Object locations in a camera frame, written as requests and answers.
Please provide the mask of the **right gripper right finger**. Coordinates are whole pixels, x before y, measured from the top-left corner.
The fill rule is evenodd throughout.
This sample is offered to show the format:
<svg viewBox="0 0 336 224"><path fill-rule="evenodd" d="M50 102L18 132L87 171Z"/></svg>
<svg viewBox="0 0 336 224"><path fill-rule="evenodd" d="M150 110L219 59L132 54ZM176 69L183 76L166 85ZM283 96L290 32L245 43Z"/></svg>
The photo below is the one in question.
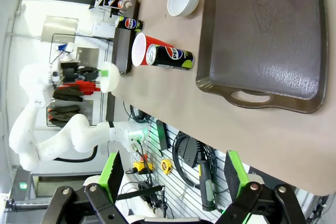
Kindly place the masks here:
<svg viewBox="0 0 336 224"><path fill-rule="evenodd" d="M253 215L266 223L306 223L292 187L279 184L271 189L251 180L236 151L226 152L224 174L232 203L217 223L247 223Z"/></svg>

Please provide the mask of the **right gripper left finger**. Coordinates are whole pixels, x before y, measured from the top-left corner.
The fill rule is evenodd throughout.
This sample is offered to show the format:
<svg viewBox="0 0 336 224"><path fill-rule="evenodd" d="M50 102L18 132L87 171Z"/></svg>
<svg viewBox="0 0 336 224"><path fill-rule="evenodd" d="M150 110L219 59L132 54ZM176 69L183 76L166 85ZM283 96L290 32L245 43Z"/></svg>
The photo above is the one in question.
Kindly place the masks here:
<svg viewBox="0 0 336 224"><path fill-rule="evenodd" d="M120 153L110 154L97 183L78 190L70 186L56 189L46 210L46 223L83 223L96 216L99 223L125 223L115 206L124 170Z"/></svg>

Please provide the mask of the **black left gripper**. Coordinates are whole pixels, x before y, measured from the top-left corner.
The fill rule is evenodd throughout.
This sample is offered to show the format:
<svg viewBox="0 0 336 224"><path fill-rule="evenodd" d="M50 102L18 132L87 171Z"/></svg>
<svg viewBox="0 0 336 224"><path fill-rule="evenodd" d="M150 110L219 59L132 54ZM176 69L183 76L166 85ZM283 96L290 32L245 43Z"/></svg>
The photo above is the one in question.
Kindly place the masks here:
<svg viewBox="0 0 336 224"><path fill-rule="evenodd" d="M107 77L108 74L108 70L100 70L97 68L62 68L63 81L76 81L78 75L84 76L85 78L97 78Z"/></svg>

